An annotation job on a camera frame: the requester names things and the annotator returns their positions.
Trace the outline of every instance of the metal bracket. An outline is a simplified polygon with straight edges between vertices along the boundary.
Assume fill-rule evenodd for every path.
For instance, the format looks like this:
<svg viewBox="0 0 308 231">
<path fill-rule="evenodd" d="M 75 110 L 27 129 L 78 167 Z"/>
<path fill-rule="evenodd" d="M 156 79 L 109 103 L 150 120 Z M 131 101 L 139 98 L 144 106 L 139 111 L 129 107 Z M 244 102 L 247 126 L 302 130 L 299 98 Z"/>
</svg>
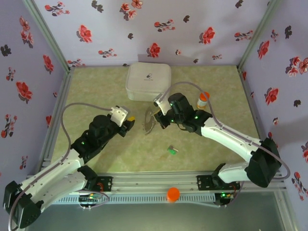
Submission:
<svg viewBox="0 0 308 231">
<path fill-rule="evenodd" d="M 213 183 L 213 178 L 211 175 L 199 175 L 196 178 L 199 191 L 210 191 L 210 190 L 230 191 L 234 189 L 236 190 L 240 189 L 239 182 L 232 182 L 230 184 L 217 186 Z"/>
<path fill-rule="evenodd" d="M 97 177 L 92 191 L 96 192 L 111 192 L 113 177 Z"/>
</svg>

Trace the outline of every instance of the gray floor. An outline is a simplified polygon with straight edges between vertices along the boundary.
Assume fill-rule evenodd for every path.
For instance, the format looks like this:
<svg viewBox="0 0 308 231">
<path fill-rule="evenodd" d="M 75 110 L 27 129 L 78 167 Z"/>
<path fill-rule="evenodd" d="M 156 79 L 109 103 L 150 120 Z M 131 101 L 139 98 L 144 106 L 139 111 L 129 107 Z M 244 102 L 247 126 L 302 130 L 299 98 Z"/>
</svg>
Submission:
<svg viewBox="0 0 308 231">
<path fill-rule="evenodd" d="M 227 208 L 192 204 L 52 205 L 29 231 L 284 231 L 272 193 L 242 193 Z"/>
</svg>

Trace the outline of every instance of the green tabletop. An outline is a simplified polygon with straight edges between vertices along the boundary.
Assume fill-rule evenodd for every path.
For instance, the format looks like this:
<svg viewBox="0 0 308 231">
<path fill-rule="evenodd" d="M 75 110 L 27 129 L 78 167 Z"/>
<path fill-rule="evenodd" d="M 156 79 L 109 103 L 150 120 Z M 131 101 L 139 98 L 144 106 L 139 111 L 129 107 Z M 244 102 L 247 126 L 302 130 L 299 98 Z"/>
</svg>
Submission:
<svg viewBox="0 0 308 231">
<path fill-rule="evenodd" d="M 246 96 L 236 66 L 174 66 L 172 83 L 190 81 L 210 93 L 215 115 L 224 124 L 252 137 L 257 137 Z M 135 116 L 132 130 L 122 138 L 116 135 L 102 152 L 87 164 L 97 173 L 140 171 L 214 170 L 220 163 L 237 163 L 242 159 L 221 144 L 181 131 L 176 125 L 162 130 L 157 124 L 149 135 L 143 131 L 145 111 L 151 102 L 131 101 L 125 83 L 127 67 L 76 68 L 66 104 L 91 103 L 111 108 L 126 106 Z M 176 86 L 171 94 L 181 92 L 196 108 L 199 91 L 190 85 Z M 64 114 L 64 125 L 74 141 L 96 115 L 104 111 L 75 105 Z M 67 139 L 60 128 L 52 160 L 67 149 Z M 172 145 L 179 150 L 175 155 L 167 151 Z"/>
</svg>

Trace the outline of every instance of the green object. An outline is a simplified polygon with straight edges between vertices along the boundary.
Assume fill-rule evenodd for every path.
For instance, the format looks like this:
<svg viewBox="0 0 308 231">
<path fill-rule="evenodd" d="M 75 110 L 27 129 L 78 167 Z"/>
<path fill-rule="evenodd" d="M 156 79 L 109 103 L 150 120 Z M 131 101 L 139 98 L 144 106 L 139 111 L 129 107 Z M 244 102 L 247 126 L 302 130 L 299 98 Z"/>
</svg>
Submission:
<svg viewBox="0 0 308 231">
<path fill-rule="evenodd" d="M 172 155 L 175 155 L 176 153 L 177 153 L 177 151 L 175 151 L 175 150 L 173 150 L 173 149 L 170 149 L 170 148 L 168 148 L 167 149 Z"/>
</svg>

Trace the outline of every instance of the white container lid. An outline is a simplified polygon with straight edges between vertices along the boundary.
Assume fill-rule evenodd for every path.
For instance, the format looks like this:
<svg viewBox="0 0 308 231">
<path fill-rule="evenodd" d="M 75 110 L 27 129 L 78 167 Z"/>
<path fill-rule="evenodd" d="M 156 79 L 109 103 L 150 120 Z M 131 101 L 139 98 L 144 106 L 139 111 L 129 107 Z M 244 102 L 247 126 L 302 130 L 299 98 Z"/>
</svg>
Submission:
<svg viewBox="0 0 308 231">
<path fill-rule="evenodd" d="M 171 85 L 167 64 L 134 63 L 129 67 L 126 89 L 132 92 L 162 93 Z"/>
</svg>

